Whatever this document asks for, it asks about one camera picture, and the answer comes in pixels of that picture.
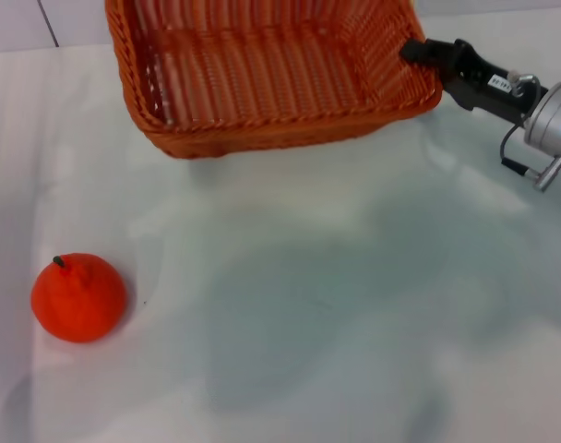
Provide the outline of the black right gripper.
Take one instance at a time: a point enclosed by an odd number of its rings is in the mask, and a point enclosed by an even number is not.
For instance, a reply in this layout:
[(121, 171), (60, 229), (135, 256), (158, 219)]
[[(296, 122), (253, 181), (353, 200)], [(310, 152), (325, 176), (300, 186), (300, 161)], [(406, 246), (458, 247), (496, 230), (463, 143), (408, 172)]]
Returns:
[(461, 108), (472, 111), (479, 108), (511, 124), (523, 126), (523, 119), (536, 106), (547, 88), (536, 88), (532, 81), (522, 85), (522, 95), (517, 97), (507, 82), (508, 72), (490, 64), (465, 41), (421, 42), (408, 39), (400, 49), (400, 57), (409, 64), (439, 69), (443, 90)]

